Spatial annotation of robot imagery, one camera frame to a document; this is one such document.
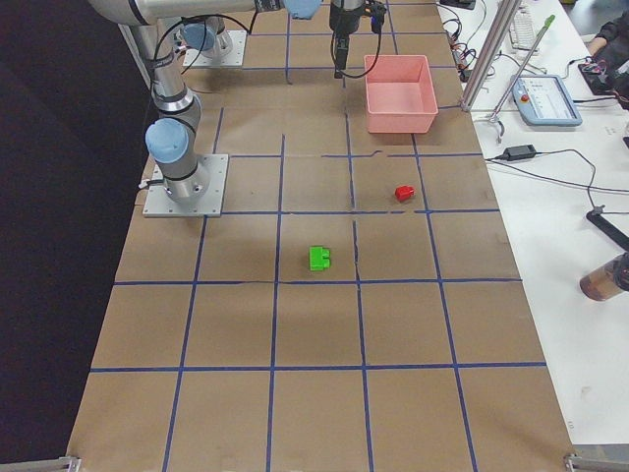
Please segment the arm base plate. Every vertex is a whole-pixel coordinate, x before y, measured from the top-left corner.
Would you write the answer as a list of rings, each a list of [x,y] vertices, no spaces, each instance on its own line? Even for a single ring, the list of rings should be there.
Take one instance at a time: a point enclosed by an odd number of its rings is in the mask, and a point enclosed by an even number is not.
[[[192,69],[240,68],[244,64],[247,33],[227,30],[215,33],[212,29],[184,29],[186,45],[183,66]]]
[[[220,217],[229,156],[227,154],[198,154],[196,172],[186,180],[165,179],[154,165],[152,180],[147,187],[143,206],[145,217]]]

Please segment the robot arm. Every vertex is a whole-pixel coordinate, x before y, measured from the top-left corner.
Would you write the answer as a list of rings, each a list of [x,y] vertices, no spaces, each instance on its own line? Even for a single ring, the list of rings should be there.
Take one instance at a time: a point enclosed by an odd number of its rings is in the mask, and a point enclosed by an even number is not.
[[[191,203],[205,193],[210,174],[202,170],[194,152],[200,121],[200,100],[186,86],[175,58],[174,45],[163,21],[182,17],[203,22],[208,15],[286,9],[298,20],[309,20],[318,1],[92,1],[103,18],[130,28],[146,66],[150,94],[159,119],[147,128],[145,143],[164,182],[164,193],[174,202]]]
[[[320,1],[256,1],[255,13],[245,33],[251,33],[257,18],[262,12],[277,11],[284,8],[293,20],[310,20],[320,8]],[[359,79],[364,77],[378,60],[382,26],[387,8],[380,1],[331,1],[329,6],[330,58],[334,66],[334,78]],[[372,32],[377,35],[375,59],[368,69],[359,75],[346,73],[350,49],[350,37],[355,33],[362,18],[369,18]],[[210,15],[193,22],[184,20],[181,37],[189,48],[197,51],[197,56],[204,55],[217,59],[225,55],[231,47],[224,21],[236,23],[236,20],[222,14]]]

